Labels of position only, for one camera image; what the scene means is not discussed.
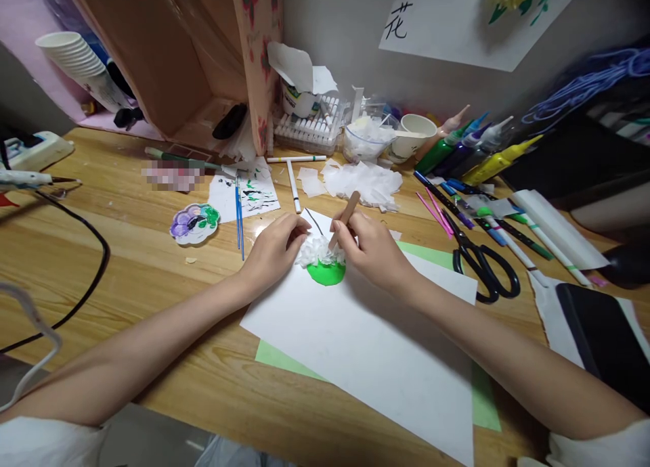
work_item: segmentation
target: purple paint bottle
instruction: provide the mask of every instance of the purple paint bottle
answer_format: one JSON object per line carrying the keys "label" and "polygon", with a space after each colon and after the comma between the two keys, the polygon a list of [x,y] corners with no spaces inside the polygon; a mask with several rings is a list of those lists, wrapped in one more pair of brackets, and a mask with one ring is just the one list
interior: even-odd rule
{"label": "purple paint bottle", "polygon": [[449,155],[449,157],[433,170],[434,176],[447,177],[447,174],[449,174],[453,168],[467,159],[474,152],[474,147],[481,141],[483,132],[485,132],[490,125],[492,125],[492,122],[458,142],[456,149]]}

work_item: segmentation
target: pink pen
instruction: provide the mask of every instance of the pink pen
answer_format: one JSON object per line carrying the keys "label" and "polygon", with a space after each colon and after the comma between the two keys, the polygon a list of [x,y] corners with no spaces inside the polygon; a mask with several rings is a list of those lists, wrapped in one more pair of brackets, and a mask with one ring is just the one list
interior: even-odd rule
{"label": "pink pen", "polygon": [[442,229],[443,229],[443,230],[445,231],[445,233],[447,234],[447,237],[449,237],[449,239],[451,240],[452,235],[453,235],[453,232],[450,233],[449,228],[448,228],[448,225],[446,225],[446,222],[444,221],[444,217],[442,217],[442,216],[438,217],[438,215],[435,214],[435,212],[433,211],[433,209],[432,209],[432,208],[427,204],[427,202],[426,202],[425,199],[422,197],[422,195],[420,195],[418,192],[415,192],[415,194],[418,196],[418,198],[420,198],[420,201],[422,202],[422,204],[424,204],[424,206],[427,207],[427,210],[429,210],[429,213],[431,213],[431,214],[433,215],[433,218],[434,218],[434,219],[435,219],[435,220],[440,224],[440,226],[442,227]]}
{"label": "pink pen", "polygon": [[433,206],[435,206],[435,209],[437,210],[438,214],[440,215],[440,219],[442,220],[442,225],[445,227],[445,230],[447,231],[447,235],[449,236],[449,240],[452,239],[452,236],[454,235],[454,230],[450,227],[449,223],[447,223],[447,219],[445,216],[442,214],[442,210],[438,206],[438,203],[436,203],[435,198],[433,197],[433,194],[429,191],[429,188],[425,188],[427,190],[427,193],[429,193],[429,197],[433,203]]}

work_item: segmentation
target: glue gun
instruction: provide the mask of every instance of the glue gun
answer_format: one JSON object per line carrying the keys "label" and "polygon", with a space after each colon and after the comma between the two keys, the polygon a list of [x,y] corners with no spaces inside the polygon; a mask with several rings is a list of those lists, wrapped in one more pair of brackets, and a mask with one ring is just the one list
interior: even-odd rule
{"label": "glue gun", "polygon": [[12,190],[37,190],[44,185],[54,183],[78,182],[79,179],[54,177],[45,173],[34,171],[6,171],[0,169],[0,192]]}

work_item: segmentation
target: black scissors handle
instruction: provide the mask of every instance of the black scissors handle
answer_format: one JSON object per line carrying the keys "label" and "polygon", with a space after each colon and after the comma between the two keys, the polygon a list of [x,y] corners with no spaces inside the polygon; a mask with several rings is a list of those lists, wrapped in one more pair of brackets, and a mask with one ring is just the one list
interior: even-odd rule
{"label": "black scissors handle", "polygon": [[[474,257],[470,255],[469,249],[472,250]],[[477,291],[476,299],[481,303],[494,303],[499,299],[499,295],[503,296],[504,298],[514,298],[521,292],[521,285],[519,283],[519,278],[517,277],[515,270],[512,268],[512,266],[510,266],[508,261],[501,257],[497,252],[494,252],[490,247],[482,245],[480,247],[471,246],[469,248],[461,247],[460,249],[456,249],[454,251],[453,259],[454,271],[460,274],[462,274],[462,267],[460,265],[461,255],[465,258],[469,264],[469,267],[471,267],[472,270],[476,273],[477,277],[483,282],[487,289],[487,292],[489,293],[486,296]],[[495,260],[497,264],[499,264],[499,266],[501,266],[501,268],[504,270],[508,276],[508,279],[510,280],[510,290],[507,290],[499,282],[499,279],[496,277],[494,271],[492,270],[492,267],[485,258],[486,255]]]}

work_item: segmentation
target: power strip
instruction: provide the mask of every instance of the power strip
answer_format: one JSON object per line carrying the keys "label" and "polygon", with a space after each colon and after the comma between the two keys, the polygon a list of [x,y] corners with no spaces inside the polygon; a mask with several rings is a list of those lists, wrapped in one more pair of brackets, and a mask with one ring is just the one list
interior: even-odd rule
{"label": "power strip", "polygon": [[59,137],[54,132],[36,132],[42,142],[26,147],[20,139],[4,141],[7,146],[9,164],[15,171],[42,171],[74,152],[74,144]]}

